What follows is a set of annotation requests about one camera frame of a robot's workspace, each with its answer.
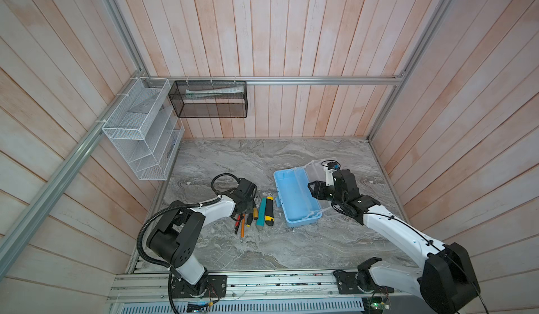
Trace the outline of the blue plastic tool box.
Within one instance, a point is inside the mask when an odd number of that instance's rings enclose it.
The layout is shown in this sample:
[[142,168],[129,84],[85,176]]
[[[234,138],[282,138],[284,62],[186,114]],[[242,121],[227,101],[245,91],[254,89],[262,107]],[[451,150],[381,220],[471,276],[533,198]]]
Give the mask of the blue plastic tool box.
[[277,207],[283,209],[286,223],[291,228],[314,224],[325,211],[331,209],[328,200],[313,198],[307,187],[310,182],[326,182],[322,161],[326,160],[314,160],[302,167],[274,173]]

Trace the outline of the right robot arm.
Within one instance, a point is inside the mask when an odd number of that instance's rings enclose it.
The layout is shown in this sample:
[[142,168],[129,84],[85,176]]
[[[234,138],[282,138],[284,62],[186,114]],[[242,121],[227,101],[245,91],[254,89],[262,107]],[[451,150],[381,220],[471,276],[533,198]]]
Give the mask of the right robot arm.
[[375,198],[361,194],[355,175],[348,169],[331,166],[325,173],[325,181],[307,185],[312,197],[328,200],[337,213],[379,233],[416,264],[409,268],[372,257],[358,266],[355,279],[359,290],[371,294],[390,287],[422,299],[436,313],[458,313],[481,297],[470,256],[463,246],[456,242],[447,245],[423,234]]

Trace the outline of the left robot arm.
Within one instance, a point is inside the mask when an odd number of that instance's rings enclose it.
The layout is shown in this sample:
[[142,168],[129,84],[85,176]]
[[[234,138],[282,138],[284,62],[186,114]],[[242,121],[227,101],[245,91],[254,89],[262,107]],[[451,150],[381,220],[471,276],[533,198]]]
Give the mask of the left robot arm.
[[146,262],[163,266],[178,280],[202,285],[207,269],[194,256],[204,226],[253,211],[258,187],[245,178],[223,173],[213,178],[216,197],[199,203],[176,200],[152,215],[137,237],[137,251]]

